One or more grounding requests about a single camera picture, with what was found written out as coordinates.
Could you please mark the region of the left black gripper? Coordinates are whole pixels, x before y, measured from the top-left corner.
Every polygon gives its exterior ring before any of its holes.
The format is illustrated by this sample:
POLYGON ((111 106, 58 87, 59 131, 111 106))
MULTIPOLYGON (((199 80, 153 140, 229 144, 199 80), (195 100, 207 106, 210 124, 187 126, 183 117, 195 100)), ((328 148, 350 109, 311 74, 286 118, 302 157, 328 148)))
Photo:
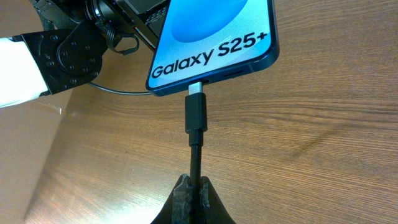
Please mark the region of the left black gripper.
POLYGON ((123 38, 136 41, 127 52, 137 51, 140 43, 155 51, 169 5, 168 0, 87 0, 86 16, 103 32, 113 52, 123 38))

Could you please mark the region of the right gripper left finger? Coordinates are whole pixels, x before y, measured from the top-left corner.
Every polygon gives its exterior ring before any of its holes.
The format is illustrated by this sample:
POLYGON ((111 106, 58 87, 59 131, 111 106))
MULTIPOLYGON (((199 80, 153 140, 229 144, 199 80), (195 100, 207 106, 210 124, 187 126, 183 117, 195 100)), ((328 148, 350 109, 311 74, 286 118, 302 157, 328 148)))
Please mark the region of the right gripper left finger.
POLYGON ((192 187, 190 177, 179 177, 161 211, 151 224, 189 224, 192 210, 192 187))

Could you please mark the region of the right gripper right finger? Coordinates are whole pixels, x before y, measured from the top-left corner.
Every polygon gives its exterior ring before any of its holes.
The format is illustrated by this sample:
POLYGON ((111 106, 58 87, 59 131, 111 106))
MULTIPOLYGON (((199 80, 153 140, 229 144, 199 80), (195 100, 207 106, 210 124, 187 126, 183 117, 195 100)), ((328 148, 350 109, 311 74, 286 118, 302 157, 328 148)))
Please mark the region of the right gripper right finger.
POLYGON ((206 176, 200 178, 200 201, 198 222, 200 224, 235 224, 224 207, 213 184, 206 176))

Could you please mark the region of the blue Galaxy smartphone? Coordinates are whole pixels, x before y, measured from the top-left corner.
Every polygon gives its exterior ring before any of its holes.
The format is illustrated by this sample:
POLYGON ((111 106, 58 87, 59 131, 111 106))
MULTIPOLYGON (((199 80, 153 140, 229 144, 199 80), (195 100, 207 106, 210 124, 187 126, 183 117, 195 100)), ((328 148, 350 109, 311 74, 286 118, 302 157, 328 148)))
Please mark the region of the blue Galaxy smartphone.
POLYGON ((146 89, 165 96, 258 72, 279 52, 273 0, 171 0, 146 89))

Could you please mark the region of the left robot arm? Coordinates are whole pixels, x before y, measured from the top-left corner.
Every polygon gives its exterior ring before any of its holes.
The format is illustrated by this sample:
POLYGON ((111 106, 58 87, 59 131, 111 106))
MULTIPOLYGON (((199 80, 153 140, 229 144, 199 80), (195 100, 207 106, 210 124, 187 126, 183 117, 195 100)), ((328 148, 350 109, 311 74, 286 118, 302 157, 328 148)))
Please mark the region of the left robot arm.
POLYGON ((107 50, 157 48, 168 0, 32 1, 43 30, 1 38, 1 107, 93 83, 107 50))

